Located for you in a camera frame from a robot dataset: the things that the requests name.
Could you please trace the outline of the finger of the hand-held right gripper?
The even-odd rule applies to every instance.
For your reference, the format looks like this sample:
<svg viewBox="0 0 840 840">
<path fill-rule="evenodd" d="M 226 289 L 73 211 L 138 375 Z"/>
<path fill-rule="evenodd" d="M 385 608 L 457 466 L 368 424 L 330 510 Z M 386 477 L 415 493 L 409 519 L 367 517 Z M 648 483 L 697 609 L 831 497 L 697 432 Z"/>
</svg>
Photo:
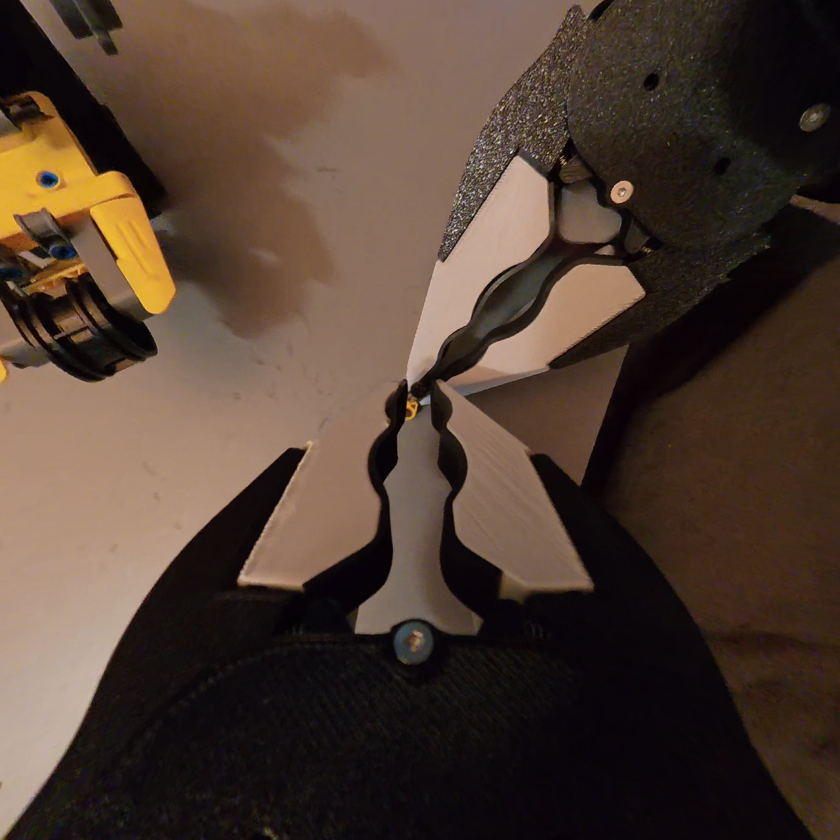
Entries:
<svg viewBox="0 0 840 840">
<path fill-rule="evenodd" d="M 541 246 L 551 232 L 550 184 L 516 155 L 493 186 L 448 257 L 435 265 L 423 311 L 408 356 L 406 378 L 419 382 L 436 362 L 444 341 L 465 326 L 479 295 L 503 271 Z M 451 380 L 460 394 L 471 394 L 543 373 L 541 356 L 556 339 L 556 288 L 547 308 L 525 330 L 492 344 L 478 365 Z"/>
<path fill-rule="evenodd" d="M 478 295 L 515 264 L 509 249 L 484 255 L 454 253 L 437 262 L 420 318 L 420 375 L 432 368 L 449 335 L 466 325 Z M 527 328 L 493 343 L 474 367 L 448 383 L 466 396 L 543 373 L 550 361 L 641 301 L 644 294 L 629 268 L 576 266 L 554 283 Z"/>
</svg>

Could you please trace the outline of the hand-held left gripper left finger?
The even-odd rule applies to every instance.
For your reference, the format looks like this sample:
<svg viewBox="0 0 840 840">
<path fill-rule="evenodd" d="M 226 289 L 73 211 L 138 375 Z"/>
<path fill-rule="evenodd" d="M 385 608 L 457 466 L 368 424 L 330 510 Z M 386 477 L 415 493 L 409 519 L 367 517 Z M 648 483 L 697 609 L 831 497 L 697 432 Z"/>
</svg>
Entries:
<svg viewBox="0 0 840 840">
<path fill-rule="evenodd" d="M 396 465 L 406 382 L 378 385 L 306 447 L 238 574 L 238 587 L 327 599 L 353 613 L 392 567 L 384 480 Z"/>
</svg>

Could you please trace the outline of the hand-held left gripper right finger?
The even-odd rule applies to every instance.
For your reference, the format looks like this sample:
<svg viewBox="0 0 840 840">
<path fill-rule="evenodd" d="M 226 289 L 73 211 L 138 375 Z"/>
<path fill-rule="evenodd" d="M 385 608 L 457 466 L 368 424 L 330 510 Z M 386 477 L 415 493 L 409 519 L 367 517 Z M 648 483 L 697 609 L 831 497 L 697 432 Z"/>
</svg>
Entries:
<svg viewBox="0 0 840 840">
<path fill-rule="evenodd" d="M 499 604 L 594 591 L 595 585 L 524 443 L 448 384 L 430 395 L 437 467 L 449 485 L 440 569 L 485 622 Z"/>
</svg>

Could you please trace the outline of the yellow and black toy vehicle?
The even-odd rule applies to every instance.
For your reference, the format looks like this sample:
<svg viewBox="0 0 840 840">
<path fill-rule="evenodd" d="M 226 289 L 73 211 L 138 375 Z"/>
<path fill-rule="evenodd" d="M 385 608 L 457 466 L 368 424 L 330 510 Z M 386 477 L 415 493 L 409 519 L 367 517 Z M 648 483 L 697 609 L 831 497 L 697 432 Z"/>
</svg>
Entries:
<svg viewBox="0 0 840 840">
<path fill-rule="evenodd" d="M 157 354 L 167 195 L 22 2 L 1 2 L 1 377 L 103 382 Z"/>
</svg>

